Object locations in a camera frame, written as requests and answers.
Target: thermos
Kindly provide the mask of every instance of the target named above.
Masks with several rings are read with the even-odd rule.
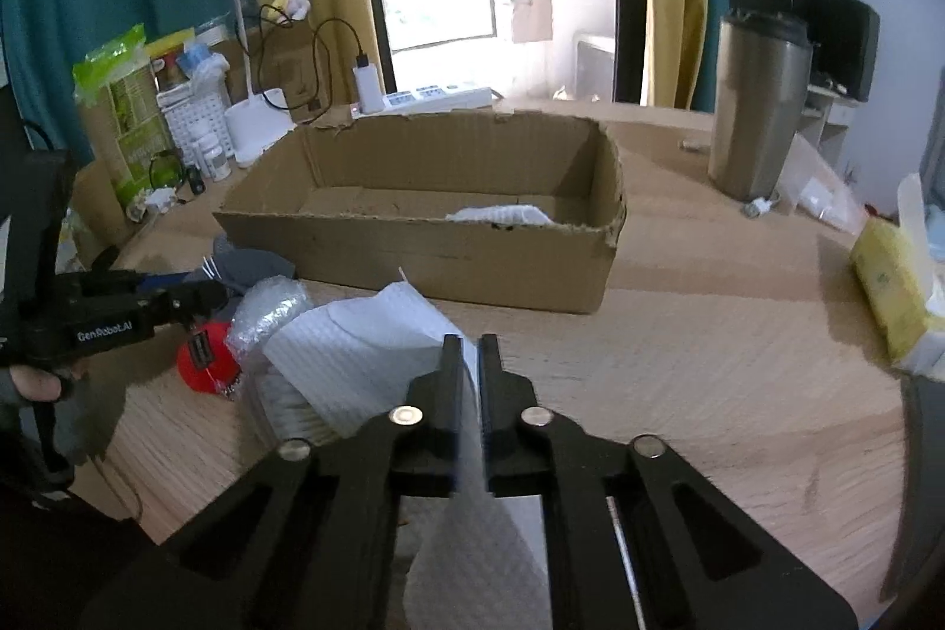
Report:
[[[722,18],[709,177],[739,201],[768,198],[800,124],[814,47],[791,15]]]

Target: white basket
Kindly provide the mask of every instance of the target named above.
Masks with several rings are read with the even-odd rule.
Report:
[[[224,113],[230,107],[230,95],[222,78],[217,89],[205,90],[200,95],[194,94],[190,81],[169,91],[159,92],[158,105],[164,113],[174,144],[181,149],[184,166],[202,167],[202,158],[191,147],[193,139],[190,133],[190,127],[200,119],[209,122],[227,156],[233,157],[233,141],[224,119]]]

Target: black cable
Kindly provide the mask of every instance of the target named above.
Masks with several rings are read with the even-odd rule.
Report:
[[[328,48],[328,44],[326,44],[322,40],[321,37],[317,37],[315,41],[318,41],[318,43],[320,43],[321,46],[323,46],[325,50],[325,63],[328,67],[328,78],[327,78],[328,103],[323,108],[321,108],[321,110],[318,111],[318,113],[315,113],[312,117],[309,117],[308,119],[304,119],[301,122],[299,122],[301,124],[309,124],[309,123],[316,122],[318,119],[324,116],[329,110],[331,110],[332,103],[334,103],[334,78],[332,77],[332,51]],[[315,72],[318,73],[318,63],[315,63]]]
[[[340,22],[342,25],[348,26],[348,30],[351,31],[351,34],[354,36],[354,41],[357,43],[357,55],[358,58],[364,56],[364,47],[361,46],[361,37],[357,34],[357,31],[354,29],[354,26],[344,18],[326,18],[321,20],[318,23],[318,27],[315,28],[315,37],[318,37],[318,34],[321,32],[321,29],[324,28],[329,22]]]
[[[263,10],[266,10],[266,9],[269,9],[275,12],[277,15],[280,15],[282,19],[272,20],[269,18],[264,18]],[[320,95],[320,92],[321,92],[321,77],[320,77],[320,70],[318,69],[318,44],[320,43],[321,46],[324,48],[325,61],[328,67],[327,105],[324,105],[320,112],[304,120],[302,123],[311,123],[314,120],[318,120],[320,117],[324,116],[325,113],[328,112],[328,109],[332,106],[332,103],[334,103],[334,77],[332,75],[332,53],[331,53],[331,50],[328,48],[328,45],[325,43],[324,39],[320,35],[321,29],[325,25],[327,25],[329,22],[340,22],[342,25],[345,25],[348,28],[348,30],[351,31],[351,34],[354,36],[354,41],[357,44],[357,48],[358,48],[357,61],[359,65],[362,60],[367,59],[367,54],[365,54],[364,47],[361,46],[361,37],[359,37],[359,35],[357,34],[357,31],[356,29],[354,29],[354,26],[351,25],[351,23],[349,23],[348,20],[344,18],[325,18],[323,21],[318,23],[318,27],[315,28],[315,31],[312,34],[312,66],[315,69],[315,96],[309,98],[303,103],[299,103],[298,105],[289,105],[288,107],[282,107],[282,105],[276,105],[276,103],[273,103],[272,100],[269,100],[269,98],[266,97],[266,88],[263,85],[263,59],[265,59],[265,56],[266,56],[266,39],[268,39],[268,37],[270,37],[271,34],[274,32],[274,31],[270,31],[268,34],[263,34],[263,20],[266,20],[266,22],[271,24],[274,28],[275,27],[292,28],[298,23],[296,23],[296,20],[292,20],[292,18],[290,18],[282,9],[279,9],[278,7],[275,7],[272,4],[260,4],[259,15],[258,15],[260,41],[259,41],[259,58],[256,61],[256,85],[258,86],[258,89],[263,95],[263,99],[266,101],[266,104],[272,108],[275,108],[276,110],[285,110],[288,112],[288,111],[296,110],[301,107],[310,107],[311,104],[315,100],[318,100],[318,95]]]
[[[282,20],[272,20],[269,18],[263,17],[263,10],[271,9],[278,15],[282,16]],[[312,65],[315,67],[315,95],[313,97],[304,100],[304,102],[299,103],[298,105],[288,105],[287,107],[282,107],[282,105],[276,105],[273,101],[268,98],[266,95],[266,86],[263,85],[263,58],[266,56],[266,39],[270,37],[274,31],[270,31],[268,34],[263,34],[263,20],[266,20],[274,28],[293,28],[296,25],[296,20],[290,18],[282,9],[273,6],[272,4],[260,4],[259,7],[259,58],[256,60],[256,85],[258,86],[261,94],[263,95],[263,100],[266,101],[266,104],[269,107],[275,108],[276,110],[285,110],[286,112],[291,112],[300,107],[309,107],[311,103],[315,100],[318,100],[318,94],[321,91],[321,83],[318,79],[318,56],[317,51],[315,50],[315,42],[318,40],[315,37],[315,34],[312,34]]]
[[[36,132],[40,136],[41,140],[44,141],[46,145],[46,150],[56,150],[56,147],[53,145],[53,141],[51,141],[51,139],[49,138],[49,135],[46,133],[46,129],[41,127],[40,124],[37,124],[36,122],[32,122],[29,119],[21,119],[21,121],[22,121],[22,125],[24,125],[25,128],[32,129],[34,132]]]

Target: white paper towel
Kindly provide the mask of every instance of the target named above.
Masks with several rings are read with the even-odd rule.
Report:
[[[410,284],[302,314],[266,344],[266,358],[339,435],[403,403],[410,380],[436,370],[443,337],[462,336]],[[497,500],[485,488],[474,344],[466,381],[457,493],[406,501],[422,545],[405,589],[413,630],[545,630],[551,608],[537,498]]]
[[[545,212],[532,204],[504,204],[499,207],[467,207],[447,214],[446,219],[454,223],[482,221],[495,224],[554,224]]]

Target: red object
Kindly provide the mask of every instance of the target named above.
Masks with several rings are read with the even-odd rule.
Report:
[[[239,365],[224,340],[230,324],[210,321],[200,325],[178,347],[178,372],[191,390],[225,394],[239,374]]]

